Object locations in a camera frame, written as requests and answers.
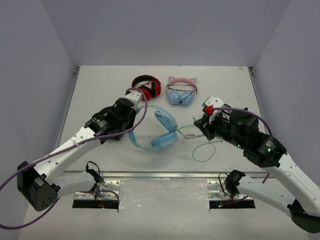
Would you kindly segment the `light blue headphones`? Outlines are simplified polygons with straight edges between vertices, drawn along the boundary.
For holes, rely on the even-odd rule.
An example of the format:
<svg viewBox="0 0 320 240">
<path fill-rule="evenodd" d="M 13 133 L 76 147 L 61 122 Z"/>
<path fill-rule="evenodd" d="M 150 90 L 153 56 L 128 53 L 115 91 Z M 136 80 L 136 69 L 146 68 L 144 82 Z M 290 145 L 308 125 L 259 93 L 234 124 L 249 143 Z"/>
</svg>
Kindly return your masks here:
<svg viewBox="0 0 320 240">
<path fill-rule="evenodd" d="M 153 110 L 154 119 L 146 119 L 146 124 L 128 133 L 131 143 L 146 152 L 159 152 L 172 146 L 178 140 L 178 124 L 173 115 L 157 105 L 148 105 Z"/>
</svg>

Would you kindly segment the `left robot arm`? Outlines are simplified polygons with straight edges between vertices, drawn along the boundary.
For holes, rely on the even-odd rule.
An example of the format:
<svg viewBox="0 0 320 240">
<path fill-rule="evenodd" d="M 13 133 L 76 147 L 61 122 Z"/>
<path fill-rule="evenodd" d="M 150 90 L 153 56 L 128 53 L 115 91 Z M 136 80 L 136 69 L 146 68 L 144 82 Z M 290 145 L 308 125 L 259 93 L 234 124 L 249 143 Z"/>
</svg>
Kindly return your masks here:
<svg viewBox="0 0 320 240">
<path fill-rule="evenodd" d="M 101 146 L 117 133 L 133 126 L 138 100 L 121 97 L 112 106 L 95 113 L 80 130 L 60 147 L 51 152 L 44 161 L 26 169 L 26 162 L 18 169 L 17 188 L 37 211 L 43 211 L 55 200 L 75 192 L 88 192 L 102 177 L 92 169 L 79 174 L 63 172 L 89 151 Z"/>
</svg>

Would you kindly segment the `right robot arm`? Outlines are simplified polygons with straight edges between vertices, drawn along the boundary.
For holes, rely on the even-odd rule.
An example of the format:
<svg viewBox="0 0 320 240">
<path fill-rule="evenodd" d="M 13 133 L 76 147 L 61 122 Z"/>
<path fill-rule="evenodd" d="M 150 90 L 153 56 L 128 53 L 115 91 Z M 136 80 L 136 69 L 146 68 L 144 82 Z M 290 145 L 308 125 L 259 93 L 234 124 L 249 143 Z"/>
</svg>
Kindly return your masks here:
<svg viewBox="0 0 320 240">
<path fill-rule="evenodd" d="M 271 134 L 259 130 L 263 119 L 239 108 L 205 107 L 194 125 L 208 140 L 221 140 L 241 149 L 252 164 L 276 178 L 281 191 L 257 182 L 244 172 L 232 170 L 224 181 L 232 195 L 246 195 L 285 213 L 301 229 L 320 231 L 320 187 L 293 161 L 287 149 Z"/>
</svg>

